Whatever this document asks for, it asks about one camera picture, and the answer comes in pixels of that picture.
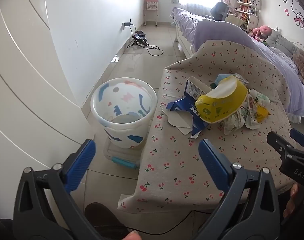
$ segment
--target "crumpled paper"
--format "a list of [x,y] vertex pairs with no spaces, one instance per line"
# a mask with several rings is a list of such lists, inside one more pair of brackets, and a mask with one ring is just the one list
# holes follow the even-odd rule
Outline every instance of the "crumpled paper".
[[244,124],[249,129],[257,129],[260,124],[257,122],[257,107],[265,107],[270,100],[267,96],[251,89],[242,103],[241,107],[234,114],[222,121],[224,134],[228,135],[241,128]]

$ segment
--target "tablecloth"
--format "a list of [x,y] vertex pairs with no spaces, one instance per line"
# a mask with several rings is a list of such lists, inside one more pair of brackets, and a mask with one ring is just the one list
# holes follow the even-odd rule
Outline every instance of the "tablecloth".
[[[183,135],[170,125],[162,109],[183,97],[186,80],[198,78],[208,86],[218,74],[239,73],[255,89],[270,99],[270,116],[260,128],[243,126],[224,135],[220,123],[207,126],[197,139]],[[165,212],[177,209],[212,209],[223,192],[213,183],[198,154],[198,144],[207,138],[230,162],[239,162],[250,170],[268,167],[279,193],[291,187],[292,180],[281,174],[281,159],[270,147],[266,136],[275,131],[292,145],[291,126],[284,111],[290,91],[284,76],[255,51],[233,42],[207,41],[191,58],[164,69],[158,95],[158,106],[141,156],[137,186],[133,195],[121,195],[118,209],[130,212]]]

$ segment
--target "black chair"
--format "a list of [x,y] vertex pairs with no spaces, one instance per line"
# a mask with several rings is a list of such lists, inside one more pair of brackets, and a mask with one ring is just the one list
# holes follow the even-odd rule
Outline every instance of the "black chair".
[[225,18],[228,16],[228,10],[229,7],[226,3],[217,2],[211,9],[212,16],[206,15],[205,17],[215,21],[225,21]]

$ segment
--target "purple bedspread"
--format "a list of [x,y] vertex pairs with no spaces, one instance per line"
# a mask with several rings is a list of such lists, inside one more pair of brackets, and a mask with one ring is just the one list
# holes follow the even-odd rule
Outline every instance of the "purple bedspread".
[[231,41],[253,49],[274,64],[285,77],[291,92],[290,104],[285,111],[295,115],[303,115],[304,85],[300,82],[293,69],[278,55],[271,52],[262,43],[251,38],[234,24],[210,20],[180,8],[174,8],[173,12],[176,22],[183,32],[183,36],[191,44],[194,44],[195,51],[198,51],[207,40]]

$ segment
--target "black cable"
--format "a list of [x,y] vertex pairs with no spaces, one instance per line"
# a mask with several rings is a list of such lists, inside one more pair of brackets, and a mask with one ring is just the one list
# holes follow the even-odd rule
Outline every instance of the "black cable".
[[109,225],[104,225],[104,226],[94,226],[94,228],[98,228],[98,227],[112,227],[112,228],[127,228],[127,229],[131,229],[131,230],[135,230],[135,231],[138,231],[138,232],[141,232],[141,233],[144,233],[144,234],[147,234],[147,235],[152,235],[152,236],[160,236],[160,235],[164,235],[164,234],[167,234],[168,232],[172,231],[174,228],[176,228],[177,226],[179,226],[185,219],[188,218],[188,216],[193,212],[199,212],[199,213],[204,213],[204,214],[211,214],[211,213],[206,213],[206,212],[201,212],[201,211],[197,211],[197,210],[191,210],[185,218],[183,218],[183,220],[178,223],[176,226],[174,226],[173,228],[171,228],[170,230],[164,232],[164,233],[159,233],[159,234],[153,234],[153,233],[148,233],[148,232],[144,232],[144,231],[141,231],[141,230],[138,230],[138,229],[135,229],[135,228],[129,228],[129,227],[123,227],[123,226],[109,226]]
[[[134,26],[134,28],[135,28],[135,33],[136,33],[136,26],[135,26],[134,24],[131,24],[129,27],[130,27],[130,29],[131,29],[132,40],[131,40],[130,44],[127,46],[127,49],[128,49],[130,46],[133,45],[133,44],[131,45],[131,43],[134,41],[134,35],[133,35],[132,28],[131,28],[132,25]],[[163,51],[162,49],[160,49],[159,46],[156,46],[156,45],[142,46],[141,44],[138,44],[138,43],[136,43],[136,45],[139,46],[139,47],[141,47],[141,48],[147,49],[148,53],[149,53],[151,56],[153,56],[153,57],[161,56],[161,55],[164,53],[164,51]],[[159,55],[153,55],[153,54],[150,53],[149,49],[157,49],[157,50],[162,51],[162,53],[159,54]]]

